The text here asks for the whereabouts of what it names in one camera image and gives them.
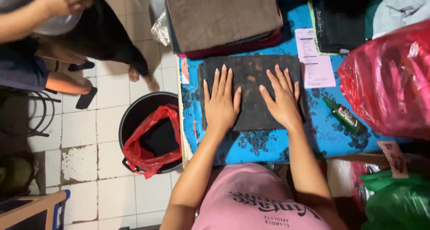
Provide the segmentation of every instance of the pink t-shirt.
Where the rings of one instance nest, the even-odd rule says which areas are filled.
[[[207,192],[192,230],[331,229],[291,198],[288,186],[265,167],[228,165]]]

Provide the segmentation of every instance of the pink paper tag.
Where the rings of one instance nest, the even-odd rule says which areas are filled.
[[[409,178],[405,157],[399,145],[395,141],[378,141],[378,145],[390,162],[393,178]]]

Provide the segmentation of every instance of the green plastic bag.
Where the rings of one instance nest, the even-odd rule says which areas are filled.
[[[430,229],[430,182],[417,174],[394,179],[391,171],[361,175],[375,194],[366,204],[362,230]]]

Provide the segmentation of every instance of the red plastic bag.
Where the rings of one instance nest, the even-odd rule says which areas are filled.
[[[338,68],[342,94],[375,131],[430,139],[430,20],[351,51]]]
[[[143,174],[145,179],[155,175],[163,165],[172,163],[182,158],[181,148],[181,126],[179,124],[178,107],[167,104],[159,106],[155,112],[149,114],[142,123],[135,129],[133,135],[127,140],[123,147],[123,154],[127,159],[129,167],[136,173]],[[159,120],[169,117],[175,130],[175,139],[179,148],[160,157],[154,157],[154,154],[140,146],[139,138],[148,129],[155,125]],[[135,166],[144,169],[145,172],[138,172]]]

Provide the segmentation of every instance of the table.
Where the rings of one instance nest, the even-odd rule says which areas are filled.
[[[284,23],[289,24],[291,33],[294,29],[311,28],[309,7],[300,5],[283,14]],[[279,46],[257,50],[254,52],[240,53],[240,55],[252,54],[289,54],[297,56],[295,38],[285,41]],[[368,131],[360,136],[354,136],[330,115],[329,108],[322,100],[323,96],[335,99],[337,103],[351,110],[349,102],[342,95],[339,85],[340,79],[336,73],[338,66],[343,61],[341,56],[330,56],[331,65],[336,78],[336,87],[308,89],[306,94],[308,118],[304,124],[309,144],[317,157],[330,158],[335,156],[351,155],[356,153],[373,152],[380,150],[377,145],[379,140],[396,140],[397,143],[408,141],[405,138],[385,137],[374,132],[363,120]],[[178,81],[182,81],[182,64],[179,58]],[[189,71],[190,83],[180,84],[179,100],[181,113],[182,145],[184,167],[197,149],[205,131],[202,130],[198,93],[197,67],[202,60],[186,59]],[[226,165],[241,162],[264,161],[268,163],[288,163],[288,135],[286,130],[258,130],[241,133],[230,132],[226,135],[218,148],[214,165]]]

